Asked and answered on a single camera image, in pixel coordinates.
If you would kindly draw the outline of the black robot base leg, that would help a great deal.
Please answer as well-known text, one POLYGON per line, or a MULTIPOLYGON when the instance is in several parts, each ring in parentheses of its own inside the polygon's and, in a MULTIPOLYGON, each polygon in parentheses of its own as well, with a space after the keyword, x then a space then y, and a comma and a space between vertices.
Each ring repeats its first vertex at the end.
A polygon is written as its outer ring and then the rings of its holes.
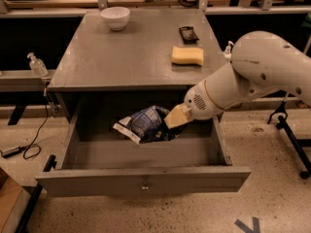
POLYGON ((291 141, 296 153, 298 154, 301 162, 303 163, 305 167, 305 171, 300 172, 300 177, 302 179, 309 179, 311 177, 311 160, 307 156, 306 152, 304 151, 304 148, 311 147, 311 140, 310 139, 297 139, 297 137, 294 135, 293 131, 291 130, 290 126, 287 123, 288 113, 285 109, 286 103, 289 98, 289 93, 287 92, 280 104, 280 106, 269 116, 268 122, 270 123, 271 120, 275 115, 278 115, 278 123, 276 124, 276 127, 278 129, 283 129, 291 141))

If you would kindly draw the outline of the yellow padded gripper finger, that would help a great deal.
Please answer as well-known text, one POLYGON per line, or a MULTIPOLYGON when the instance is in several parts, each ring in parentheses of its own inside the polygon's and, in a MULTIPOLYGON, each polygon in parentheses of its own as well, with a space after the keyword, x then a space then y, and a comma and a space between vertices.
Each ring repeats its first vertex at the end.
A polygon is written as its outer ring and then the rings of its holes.
POLYGON ((169 129, 189 123, 190 107, 188 107, 185 103, 175 106, 165 117, 164 122, 169 129))

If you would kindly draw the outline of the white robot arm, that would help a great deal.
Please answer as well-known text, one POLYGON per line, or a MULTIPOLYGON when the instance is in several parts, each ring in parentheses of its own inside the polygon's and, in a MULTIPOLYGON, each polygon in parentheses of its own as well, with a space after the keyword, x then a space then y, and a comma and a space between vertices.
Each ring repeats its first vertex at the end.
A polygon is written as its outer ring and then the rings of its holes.
POLYGON ((254 31, 242 36, 230 61, 189 89, 164 121, 175 128, 206 120, 278 90, 310 105, 311 58, 275 34, 254 31))

